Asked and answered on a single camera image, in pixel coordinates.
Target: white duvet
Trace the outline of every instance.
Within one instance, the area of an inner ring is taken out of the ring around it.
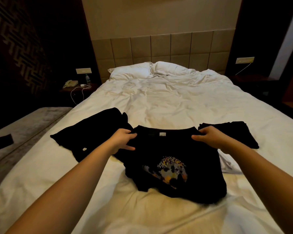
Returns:
[[[4,179],[0,233],[77,164],[71,151],[50,135],[112,107],[126,112],[133,127],[184,129],[203,122],[244,121],[260,146],[258,153],[293,176],[293,120],[227,77],[164,62],[111,72],[110,79],[48,131]],[[73,233],[281,233],[243,175],[224,174],[228,195],[217,205],[203,206],[155,189],[137,191],[124,169],[120,161],[109,159]]]

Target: electrical outlet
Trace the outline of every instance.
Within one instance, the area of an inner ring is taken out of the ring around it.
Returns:
[[[79,68],[76,69],[77,74],[90,74],[91,72],[91,68]]]
[[[236,64],[253,63],[255,57],[240,57],[237,58]]]

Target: power cord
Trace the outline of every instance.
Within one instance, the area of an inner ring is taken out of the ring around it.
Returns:
[[[250,64],[252,64],[252,63],[250,63]],[[250,64],[248,64],[244,69],[242,69],[242,70],[245,70]],[[242,70],[240,70],[238,73],[236,73],[236,75],[237,74],[239,74]]]
[[[87,86],[87,87],[82,89],[82,101],[83,101],[84,98],[85,98],[85,96],[84,96],[84,92],[83,92],[83,91],[86,90],[86,89],[90,89],[90,88],[91,88],[90,85],[84,85],[84,84],[81,84],[80,86],[74,88],[74,89],[70,92],[70,97],[71,97],[71,99],[73,100],[74,103],[75,103],[75,101],[74,101],[74,99],[73,99],[71,93],[72,93],[75,89],[77,89],[77,88],[82,88],[82,87],[85,87],[85,86]]]

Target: beige wall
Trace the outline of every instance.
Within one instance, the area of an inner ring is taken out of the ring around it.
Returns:
[[[241,0],[82,0],[92,40],[234,29]]]

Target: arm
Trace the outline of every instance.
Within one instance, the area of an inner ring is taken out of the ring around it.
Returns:
[[[7,234],[71,233],[84,213],[103,169],[118,149],[137,134],[119,129],[44,192],[10,227]]]
[[[192,139],[230,154],[279,227],[293,233],[293,177],[213,126],[200,132],[205,135],[193,135]]]

